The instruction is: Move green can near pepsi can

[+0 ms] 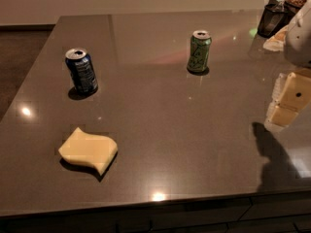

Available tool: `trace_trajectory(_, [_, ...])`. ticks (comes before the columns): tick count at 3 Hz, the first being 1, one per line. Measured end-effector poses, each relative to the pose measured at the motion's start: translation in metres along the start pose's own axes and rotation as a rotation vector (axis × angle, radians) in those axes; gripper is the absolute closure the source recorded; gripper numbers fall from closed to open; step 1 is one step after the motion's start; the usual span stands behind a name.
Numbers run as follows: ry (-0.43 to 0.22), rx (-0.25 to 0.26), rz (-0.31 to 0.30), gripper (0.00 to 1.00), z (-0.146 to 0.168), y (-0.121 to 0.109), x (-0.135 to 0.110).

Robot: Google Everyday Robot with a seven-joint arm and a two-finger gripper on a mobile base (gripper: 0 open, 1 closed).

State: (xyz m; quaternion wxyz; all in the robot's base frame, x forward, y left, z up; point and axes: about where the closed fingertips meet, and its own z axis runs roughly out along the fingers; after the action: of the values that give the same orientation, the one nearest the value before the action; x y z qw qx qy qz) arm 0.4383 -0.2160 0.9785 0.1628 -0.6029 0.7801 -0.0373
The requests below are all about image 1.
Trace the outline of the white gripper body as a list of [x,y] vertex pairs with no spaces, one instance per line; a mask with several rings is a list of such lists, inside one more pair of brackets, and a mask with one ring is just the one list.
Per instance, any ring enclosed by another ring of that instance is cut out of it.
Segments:
[[311,0],[306,1],[288,25],[284,55],[295,66],[311,68]]

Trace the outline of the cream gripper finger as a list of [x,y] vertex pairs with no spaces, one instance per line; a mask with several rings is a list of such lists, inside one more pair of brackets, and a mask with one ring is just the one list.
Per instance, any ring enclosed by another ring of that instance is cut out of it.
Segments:
[[311,102],[311,71],[296,71],[287,75],[279,101],[269,104],[267,127],[288,127]]
[[287,75],[280,73],[278,78],[275,81],[274,88],[272,91],[272,99],[274,101],[280,100],[281,95],[283,93],[283,89],[285,87],[286,80],[287,80]]

